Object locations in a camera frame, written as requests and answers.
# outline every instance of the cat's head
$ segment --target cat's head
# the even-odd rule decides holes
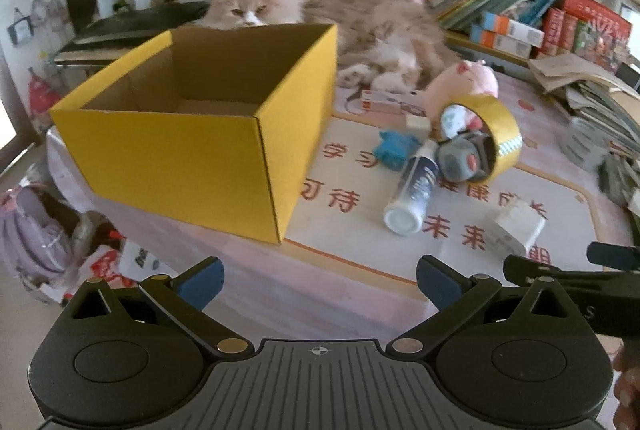
[[[210,28],[232,30],[247,26],[302,22],[305,0],[210,0],[203,22]]]

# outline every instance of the cat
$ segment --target cat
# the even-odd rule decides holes
[[[392,92],[424,88],[460,57],[422,4],[408,0],[210,0],[201,26],[338,26],[337,84]]]

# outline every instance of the blue toy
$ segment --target blue toy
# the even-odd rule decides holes
[[[391,170],[402,170],[406,161],[421,146],[420,140],[411,134],[396,131],[380,131],[382,142],[373,150],[373,155]]]

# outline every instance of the cat's paw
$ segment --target cat's paw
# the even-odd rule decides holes
[[[406,84],[400,73],[382,73],[371,82],[371,89],[386,93],[407,94],[414,91],[414,87]]]
[[[340,87],[356,88],[359,85],[369,84],[376,76],[366,64],[354,64],[345,69],[340,69],[335,76],[335,83]]]

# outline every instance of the white bottle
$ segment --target white bottle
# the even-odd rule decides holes
[[[438,144],[428,139],[409,158],[398,188],[385,207],[385,224],[398,235],[412,235],[422,229],[439,172],[435,161],[437,149]]]

